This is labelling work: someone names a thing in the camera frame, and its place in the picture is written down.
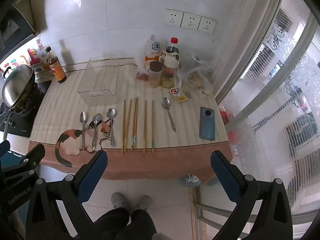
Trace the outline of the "wooden chopstick one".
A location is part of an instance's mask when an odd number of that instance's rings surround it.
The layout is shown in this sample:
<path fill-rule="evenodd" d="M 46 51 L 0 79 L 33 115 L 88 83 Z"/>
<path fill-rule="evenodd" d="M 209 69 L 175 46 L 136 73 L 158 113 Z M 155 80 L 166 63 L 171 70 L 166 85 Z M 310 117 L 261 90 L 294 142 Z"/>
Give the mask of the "wooden chopstick one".
<path fill-rule="evenodd" d="M 126 116 L 126 100 L 123 102 L 123 115 L 122 115 L 122 133 L 121 133 L 121 152 L 124 153 L 124 137 L 125 137 L 125 116 Z"/>

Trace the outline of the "wooden chopstick two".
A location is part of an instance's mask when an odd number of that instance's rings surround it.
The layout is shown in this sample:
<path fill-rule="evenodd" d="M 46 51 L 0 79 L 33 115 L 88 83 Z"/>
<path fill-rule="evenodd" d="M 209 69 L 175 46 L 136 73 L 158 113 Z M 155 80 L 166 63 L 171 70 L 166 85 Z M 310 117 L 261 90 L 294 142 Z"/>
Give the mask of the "wooden chopstick two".
<path fill-rule="evenodd" d="M 132 99 L 130 99 L 129 103 L 129 110 L 127 114 L 127 119 L 126 119 L 126 126 L 125 126 L 125 140 L 124 140 L 124 152 L 126 152 L 127 149 L 127 142 L 128 142 L 128 133 L 129 133 L 129 124 L 130 124 L 130 116 L 131 116 L 131 108 L 132 108 Z"/>

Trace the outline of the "small steel spoon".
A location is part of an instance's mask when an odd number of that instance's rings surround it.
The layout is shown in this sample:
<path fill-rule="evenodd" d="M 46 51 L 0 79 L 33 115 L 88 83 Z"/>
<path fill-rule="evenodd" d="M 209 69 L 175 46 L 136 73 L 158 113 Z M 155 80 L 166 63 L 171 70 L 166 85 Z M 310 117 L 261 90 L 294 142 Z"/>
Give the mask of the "small steel spoon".
<path fill-rule="evenodd" d="M 81 148 L 85 149 L 85 126 L 87 124 L 87 115 L 84 111 L 80 113 L 80 123 L 82 126 L 82 140 L 81 140 Z"/>

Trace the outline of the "wooden chopstick three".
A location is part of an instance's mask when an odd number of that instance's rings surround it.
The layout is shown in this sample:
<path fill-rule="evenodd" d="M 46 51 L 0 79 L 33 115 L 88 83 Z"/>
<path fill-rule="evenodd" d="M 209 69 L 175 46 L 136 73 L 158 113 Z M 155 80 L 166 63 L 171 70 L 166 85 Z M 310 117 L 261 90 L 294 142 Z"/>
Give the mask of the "wooden chopstick three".
<path fill-rule="evenodd" d="M 134 108 L 133 108 L 133 124 L 132 124 L 132 140 L 131 140 L 131 150 L 134 150 L 135 147 L 135 123 L 136 123 L 136 105 L 137 105 L 137 98 L 134 101 Z"/>

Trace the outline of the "round steel spoon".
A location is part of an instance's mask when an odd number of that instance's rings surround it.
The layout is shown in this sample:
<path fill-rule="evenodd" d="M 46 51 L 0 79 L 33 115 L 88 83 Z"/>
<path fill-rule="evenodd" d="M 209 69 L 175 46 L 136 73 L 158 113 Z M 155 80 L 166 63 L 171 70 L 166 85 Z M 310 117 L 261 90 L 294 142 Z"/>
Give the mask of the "round steel spoon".
<path fill-rule="evenodd" d="M 106 112 L 106 116 L 110 119 L 110 135 L 111 135 L 111 146 L 116 146 L 116 140 L 113 132 L 114 118 L 117 116 L 117 111 L 114 108 L 109 108 Z"/>

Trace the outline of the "wooden chopstick four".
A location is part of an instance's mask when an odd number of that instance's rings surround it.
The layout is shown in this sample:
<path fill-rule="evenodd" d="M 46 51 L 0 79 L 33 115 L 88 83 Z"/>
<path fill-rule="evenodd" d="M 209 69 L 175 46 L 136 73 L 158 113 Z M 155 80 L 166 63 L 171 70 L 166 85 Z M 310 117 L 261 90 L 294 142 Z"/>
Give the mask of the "wooden chopstick four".
<path fill-rule="evenodd" d="M 133 133 L 133 150 L 136 149 L 136 140 L 137 140 L 137 119 L 138 119 L 138 100 L 139 98 L 136 97 L 135 101 L 135 122 L 134 122 L 134 133 Z"/>

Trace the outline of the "person legs and slippers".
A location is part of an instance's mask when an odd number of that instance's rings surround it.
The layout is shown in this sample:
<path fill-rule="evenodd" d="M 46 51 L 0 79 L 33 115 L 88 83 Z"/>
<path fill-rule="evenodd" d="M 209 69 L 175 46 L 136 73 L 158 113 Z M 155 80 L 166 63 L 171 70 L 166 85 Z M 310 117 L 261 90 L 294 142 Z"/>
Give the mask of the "person legs and slippers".
<path fill-rule="evenodd" d="M 133 211 L 127 198 L 119 192 L 112 194 L 111 203 L 113 209 L 94 222 L 104 239 L 170 239 L 156 230 L 148 213 L 152 203 L 149 196 L 141 196 Z"/>

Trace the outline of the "blue smartphone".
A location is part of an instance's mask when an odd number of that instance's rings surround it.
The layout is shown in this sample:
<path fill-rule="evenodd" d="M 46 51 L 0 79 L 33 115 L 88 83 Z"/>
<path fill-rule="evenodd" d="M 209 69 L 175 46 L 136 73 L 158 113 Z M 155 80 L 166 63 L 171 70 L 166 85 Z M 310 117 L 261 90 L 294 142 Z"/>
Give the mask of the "blue smartphone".
<path fill-rule="evenodd" d="M 201 107 L 199 137 L 206 140 L 215 140 L 215 113 L 213 109 Z"/>

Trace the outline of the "clear plastic organizer bin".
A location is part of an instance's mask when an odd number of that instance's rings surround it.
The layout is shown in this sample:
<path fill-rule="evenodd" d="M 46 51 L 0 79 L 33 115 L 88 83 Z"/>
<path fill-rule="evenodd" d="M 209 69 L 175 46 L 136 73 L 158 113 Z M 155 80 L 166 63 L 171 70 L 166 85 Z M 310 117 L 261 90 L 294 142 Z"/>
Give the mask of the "clear plastic organizer bin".
<path fill-rule="evenodd" d="M 119 59 L 89 59 L 78 87 L 78 94 L 88 106 L 116 103 L 119 67 Z"/>

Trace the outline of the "small seasoning packet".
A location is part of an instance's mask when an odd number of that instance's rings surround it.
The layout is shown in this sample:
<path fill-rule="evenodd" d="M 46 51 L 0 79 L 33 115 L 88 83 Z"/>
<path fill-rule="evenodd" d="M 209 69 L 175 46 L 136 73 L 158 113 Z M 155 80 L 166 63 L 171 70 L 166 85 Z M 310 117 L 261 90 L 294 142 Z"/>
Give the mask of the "small seasoning packet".
<path fill-rule="evenodd" d="M 189 99 L 178 87 L 171 88 L 170 94 L 180 103 Z"/>

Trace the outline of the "clear crumpled plastic bag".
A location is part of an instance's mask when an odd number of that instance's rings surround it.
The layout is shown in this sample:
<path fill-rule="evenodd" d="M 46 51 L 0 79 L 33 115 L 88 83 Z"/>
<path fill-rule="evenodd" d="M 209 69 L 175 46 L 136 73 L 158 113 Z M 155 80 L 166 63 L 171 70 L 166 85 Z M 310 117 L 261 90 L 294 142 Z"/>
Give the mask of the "clear crumpled plastic bag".
<path fill-rule="evenodd" d="M 204 95 L 210 95 L 214 91 L 210 74 L 212 74 L 212 63 L 199 57 L 199 54 L 190 49 L 180 52 L 180 66 L 176 73 L 175 85 L 182 88 L 187 85 Z"/>

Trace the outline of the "black range hood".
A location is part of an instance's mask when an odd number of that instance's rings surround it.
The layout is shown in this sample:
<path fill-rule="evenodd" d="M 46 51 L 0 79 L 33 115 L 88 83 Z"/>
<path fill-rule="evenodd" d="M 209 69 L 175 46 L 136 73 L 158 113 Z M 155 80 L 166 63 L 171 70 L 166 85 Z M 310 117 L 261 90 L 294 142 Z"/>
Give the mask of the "black range hood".
<path fill-rule="evenodd" d="M 39 33 L 31 0 L 1 0 L 1 61 Z"/>

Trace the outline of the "white lid oil jar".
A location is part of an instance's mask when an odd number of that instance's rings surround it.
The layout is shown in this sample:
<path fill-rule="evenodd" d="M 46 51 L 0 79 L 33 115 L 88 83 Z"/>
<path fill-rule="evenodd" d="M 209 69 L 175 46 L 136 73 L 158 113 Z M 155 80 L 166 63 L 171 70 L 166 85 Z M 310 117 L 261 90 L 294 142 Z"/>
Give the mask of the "white lid oil jar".
<path fill-rule="evenodd" d="M 180 66 L 179 53 L 163 53 L 159 57 L 159 62 L 163 64 L 160 84 L 164 88 L 172 88 L 175 85 L 175 75 Z"/>

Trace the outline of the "red cap dark bottle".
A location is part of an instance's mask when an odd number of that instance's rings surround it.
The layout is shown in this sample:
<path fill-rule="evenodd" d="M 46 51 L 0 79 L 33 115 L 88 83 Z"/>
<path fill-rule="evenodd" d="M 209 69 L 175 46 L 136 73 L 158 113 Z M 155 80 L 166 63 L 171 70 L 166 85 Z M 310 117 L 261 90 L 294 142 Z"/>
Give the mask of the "red cap dark bottle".
<path fill-rule="evenodd" d="M 178 44 L 178 38 L 172 37 L 170 39 L 170 44 L 167 46 L 165 52 L 168 53 L 179 53 L 179 49 L 177 47 Z"/>

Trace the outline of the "triple wall socket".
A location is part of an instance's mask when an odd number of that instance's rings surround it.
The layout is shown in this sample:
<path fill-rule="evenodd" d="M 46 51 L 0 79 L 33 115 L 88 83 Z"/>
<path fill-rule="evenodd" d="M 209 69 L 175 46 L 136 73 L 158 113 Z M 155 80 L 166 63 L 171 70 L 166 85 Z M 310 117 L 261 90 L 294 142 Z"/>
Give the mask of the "triple wall socket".
<path fill-rule="evenodd" d="M 165 9 L 163 24 L 212 34 L 217 25 L 217 21 L 189 12 Z"/>

